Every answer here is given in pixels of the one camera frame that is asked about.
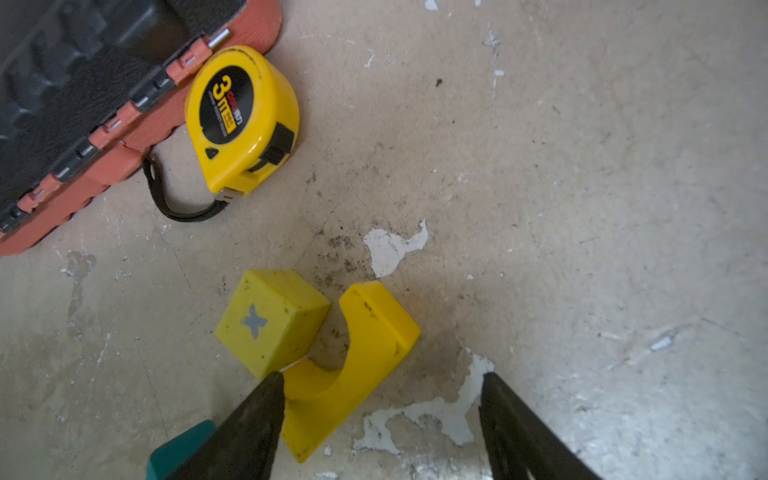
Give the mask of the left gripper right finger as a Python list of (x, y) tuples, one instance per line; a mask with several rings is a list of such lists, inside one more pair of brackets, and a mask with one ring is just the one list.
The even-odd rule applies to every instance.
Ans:
[(495, 479), (596, 479), (495, 372), (483, 375), (479, 418)]

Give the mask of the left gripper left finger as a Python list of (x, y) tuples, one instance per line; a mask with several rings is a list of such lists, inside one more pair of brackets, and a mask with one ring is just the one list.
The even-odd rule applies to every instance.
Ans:
[(284, 422), (284, 377), (268, 374), (172, 479), (268, 479)]

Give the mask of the yellow arch block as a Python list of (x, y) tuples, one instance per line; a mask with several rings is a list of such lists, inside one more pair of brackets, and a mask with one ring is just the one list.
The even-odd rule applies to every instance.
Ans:
[(281, 436), (305, 462), (411, 352), (421, 330), (379, 281), (356, 283), (340, 299), (350, 344), (344, 365), (328, 371), (304, 359), (284, 373)]

